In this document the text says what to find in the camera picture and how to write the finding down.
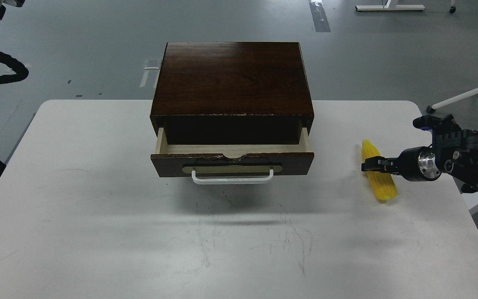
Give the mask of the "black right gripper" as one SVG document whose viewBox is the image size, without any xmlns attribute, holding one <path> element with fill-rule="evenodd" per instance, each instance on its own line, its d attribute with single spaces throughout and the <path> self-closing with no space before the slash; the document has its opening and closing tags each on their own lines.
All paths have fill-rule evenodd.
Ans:
<svg viewBox="0 0 478 299">
<path fill-rule="evenodd" d="M 397 174 L 408 181 L 436 181 L 447 173 L 467 183 L 467 130 L 451 114 L 444 118 L 424 115 L 415 118 L 413 126 L 431 132 L 430 146 L 408 148 L 397 158 L 366 158 L 361 171 Z"/>
</svg>

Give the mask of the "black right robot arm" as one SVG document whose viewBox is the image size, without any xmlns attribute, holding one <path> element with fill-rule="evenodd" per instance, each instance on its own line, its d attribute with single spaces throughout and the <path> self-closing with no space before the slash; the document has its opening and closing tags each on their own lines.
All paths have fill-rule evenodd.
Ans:
<svg viewBox="0 0 478 299">
<path fill-rule="evenodd" d="M 461 129 L 451 114 L 425 115 L 414 119 L 413 126 L 431 132 L 430 146 L 408 148 L 395 158 L 373 153 L 364 158 L 362 172 L 399 175 L 415 182 L 449 174 L 462 182 L 463 193 L 478 192 L 478 131 Z"/>
</svg>

